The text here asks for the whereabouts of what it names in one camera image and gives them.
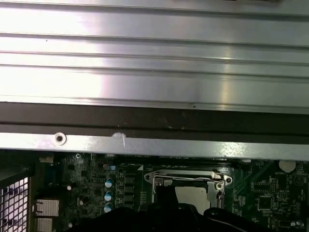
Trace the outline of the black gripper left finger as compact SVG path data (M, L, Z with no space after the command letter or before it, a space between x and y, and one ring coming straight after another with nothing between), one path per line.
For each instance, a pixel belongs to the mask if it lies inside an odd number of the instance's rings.
M119 207L72 227L73 232L172 232L174 231L174 187L159 186L157 202L145 211Z

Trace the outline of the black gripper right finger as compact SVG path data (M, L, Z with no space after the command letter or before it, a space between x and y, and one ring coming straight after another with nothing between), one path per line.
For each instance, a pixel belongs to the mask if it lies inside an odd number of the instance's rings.
M212 207L200 214L196 207L179 203L175 187L168 186L168 229L173 232L264 232L250 220L221 208Z

